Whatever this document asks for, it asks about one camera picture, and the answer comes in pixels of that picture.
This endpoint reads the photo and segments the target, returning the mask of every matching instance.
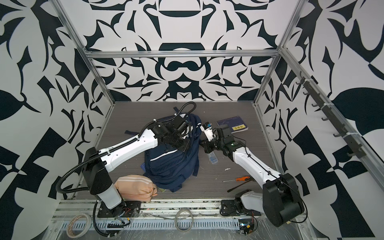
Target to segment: black strap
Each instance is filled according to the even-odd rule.
[[[138,135],[139,133],[138,132],[131,132],[131,131],[128,131],[128,130],[125,130],[125,134],[129,134],[129,135]]]
[[[193,170],[193,173],[192,173],[192,175],[193,176],[195,176],[195,177],[197,177],[197,173],[199,172],[199,157],[197,157],[197,159],[196,159],[196,164],[195,164],[195,169]]]

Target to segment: patterned backdrop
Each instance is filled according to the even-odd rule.
[[[272,57],[99,58],[116,101],[253,100]]]
[[[1,239],[32,239],[83,160],[110,104],[47,0],[0,3]],[[63,187],[78,179],[73,173]]]
[[[276,49],[297,0],[62,0],[93,51]]]
[[[287,46],[381,158],[383,9],[383,1],[309,0]],[[295,82],[281,60],[259,106],[283,170],[301,185],[317,235],[383,239],[383,191]]]

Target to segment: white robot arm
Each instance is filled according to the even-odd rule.
[[[193,104],[186,103],[176,116],[163,121],[153,121],[147,124],[142,131],[117,145],[97,151],[94,147],[87,150],[84,161],[68,171],[57,183],[56,191],[59,193],[70,193],[81,190],[89,190],[98,200],[102,200],[110,210],[113,217],[121,216],[125,203],[116,187],[113,185],[109,172],[117,166],[136,156],[137,154],[154,148],[158,144],[169,144],[180,151],[189,149],[189,138],[185,138],[191,125],[180,115],[183,108]],[[223,151],[224,155],[242,166],[263,188],[260,194],[248,192],[242,196],[242,202],[247,209],[264,212],[268,219],[275,225],[280,226],[284,222],[303,213],[303,203],[298,192],[294,178],[289,175],[281,175],[271,169],[259,158],[257,158],[241,141],[235,141],[227,125],[212,129],[208,122],[200,126],[207,139],[200,143],[206,153],[213,150]],[[76,189],[62,189],[61,185],[65,179],[81,168],[88,187]]]
[[[265,213],[276,227],[304,212],[296,181],[290,174],[281,175],[256,157],[245,143],[235,141],[227,125],[212,129],[211,124],[206,122],[200,128],[207,136],[200,144],[206,153],[222,151],[262,187],[263,194],[250,191],[241,196],[245,209]]]

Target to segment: wood grain surface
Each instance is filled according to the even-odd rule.
[[[173,107],[180,108],[184,103],[169,102],[117,102],[112,112],[111,118],[106,126],[104,134],[98,145],[98,149],[110,147],[122,142],[132,136],[124,134],[125,130],[139,132],[141,128],[154,118],[170,116],[175,113]],[[259,121],[256,117],[255,109],[249,101],[239,102],[197,102],[194,114],[198,115],[204,122],[212,123],[217,126],[216,121],[234,116],[240,116],[248,125],[248,130],[234,134],[247,141],[247,147],[263,162],[274,168],[270,152],[267,148],[264,136],[260,129]],[[213,165],[208,159],[203,148],[199,149],[199,173],[197,177],[190,176],[183,187],[176,192],[166,190],[158,192],[155,198],[222,198],[234,197],[236,193],[245,189],[255,192],[262,192],[261,187],[256,182],[249,182],[232,192],[227,192],[243,182],[223,182],[249,175],[245,169],[225,157],[221,151],[215,151],[218,163]],[[109,173],[113,182],[121,176],[129,174],[142,175],[144,171],[140,165],[144,162],[144,153],[127,160]],[[94,199],[88,191],[78,192],[77,199]]]

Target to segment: book cover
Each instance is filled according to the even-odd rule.
[[[240,116],[231,117],[223,120],[219,120],[216,122],[217,125],[228,125],[231,128],[231,132],[242,132],[248,129],[248,126],[245,124],[243,119]]]

